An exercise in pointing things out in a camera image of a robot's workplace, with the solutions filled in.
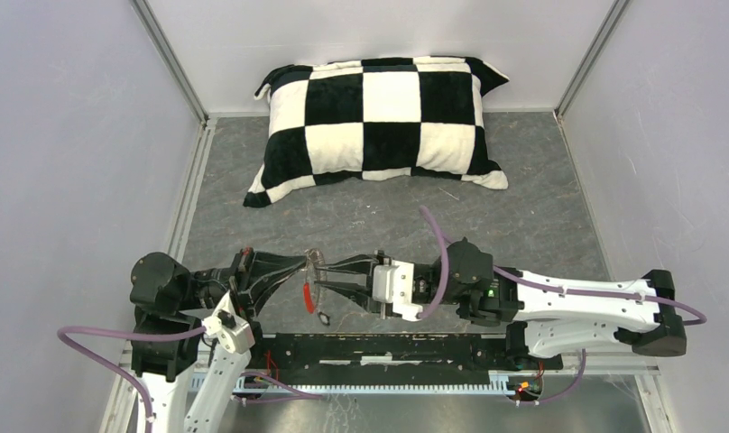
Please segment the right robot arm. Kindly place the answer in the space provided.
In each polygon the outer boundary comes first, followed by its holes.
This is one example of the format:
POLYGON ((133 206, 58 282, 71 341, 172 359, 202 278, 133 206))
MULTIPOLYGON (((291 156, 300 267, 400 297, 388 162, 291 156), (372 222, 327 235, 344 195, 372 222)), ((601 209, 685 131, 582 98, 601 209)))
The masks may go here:
POLYGON ((503 357, 515 368, 601 345, 627 345, 652 357, 687 351, 667 271, 620 282, 558 279, 497 267, 491 254, 465 238, 440 244, 444 249, 431 264, 382 252, 316 263, 315 284, 385 318, 417 322, 437 302, 473 325, 504 327, 503 357))

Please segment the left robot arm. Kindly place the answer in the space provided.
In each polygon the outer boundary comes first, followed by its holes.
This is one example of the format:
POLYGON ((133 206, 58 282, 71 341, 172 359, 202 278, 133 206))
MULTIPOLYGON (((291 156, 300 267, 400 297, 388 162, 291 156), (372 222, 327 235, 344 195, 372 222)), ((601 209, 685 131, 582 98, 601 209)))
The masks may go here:
POLYGON ((257 316, 307 263, 240 250, 225 268, 191 271, 166 253, 131 270, 131 371, 146 432, 216 432, 238 378, 265 356, 257 316))

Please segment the metal keyring with red handle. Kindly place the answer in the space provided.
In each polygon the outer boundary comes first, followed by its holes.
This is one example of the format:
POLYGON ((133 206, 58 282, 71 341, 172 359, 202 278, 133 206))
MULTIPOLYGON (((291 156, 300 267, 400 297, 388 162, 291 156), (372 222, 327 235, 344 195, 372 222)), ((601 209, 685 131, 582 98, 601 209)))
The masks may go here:
POLYGON ((304 304, 309 314, 319 315, 324 312, 328 293, 328 290, 322 286, 322 283, 328 279, 327 272, 323 270, 326 260, 324 254, 318 248, 310 248, 305 254, 304 304))

